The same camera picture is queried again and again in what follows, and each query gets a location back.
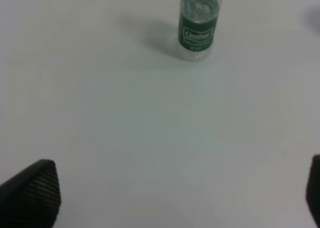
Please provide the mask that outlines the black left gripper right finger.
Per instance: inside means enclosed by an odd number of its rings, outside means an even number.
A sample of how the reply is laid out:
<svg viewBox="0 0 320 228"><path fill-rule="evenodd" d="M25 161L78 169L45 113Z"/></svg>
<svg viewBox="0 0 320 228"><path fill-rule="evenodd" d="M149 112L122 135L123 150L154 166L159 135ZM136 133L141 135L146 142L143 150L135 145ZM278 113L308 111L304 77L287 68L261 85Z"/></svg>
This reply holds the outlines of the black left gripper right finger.
<svg viewBox="0 0 320 228"><path fill-rule="evenodd" d="M312 158L306 186L306 202L313 220L320 227L320 155Z"/></svg>

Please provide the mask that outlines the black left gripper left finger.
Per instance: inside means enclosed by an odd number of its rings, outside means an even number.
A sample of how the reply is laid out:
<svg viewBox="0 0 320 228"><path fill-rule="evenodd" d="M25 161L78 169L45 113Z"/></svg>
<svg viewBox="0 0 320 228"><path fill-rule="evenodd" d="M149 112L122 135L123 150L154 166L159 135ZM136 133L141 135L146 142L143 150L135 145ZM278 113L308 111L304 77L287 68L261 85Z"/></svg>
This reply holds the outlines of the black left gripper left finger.
<svg viewBox="0 0 320 228"><path fill-rule="evenodd" d="M41 159L0 185L0 226L53 227L61 203L56 164Z"/></svg>

